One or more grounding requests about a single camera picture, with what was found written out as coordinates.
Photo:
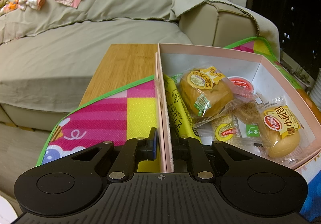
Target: cardboard box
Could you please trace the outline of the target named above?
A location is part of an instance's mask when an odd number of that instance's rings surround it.
[[[264,99],[271,100],[283,96],[286,104],[304,126],[309,139],[311,152],[308,156],[290,165],[293,169],[307,163],[321,151],[321,126],[302,97],[283,75],[264,56],[238,50],[209,46],[159,44],[157,62],[157,81],[160,108],[162,113],[163,137],[161,158],[165,172],[174,172],[171,149],[170,124],[164,90],[163,73],[174,75],[187,69],[201,67],[210,61],[225,76],[241,76],[252,82],[256,91]]]

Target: wooden floor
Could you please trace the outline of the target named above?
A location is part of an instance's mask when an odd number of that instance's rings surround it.
[[[36,165],[50,132],[26,131],[0,123],[0,191],[14,197],[13,185]]]

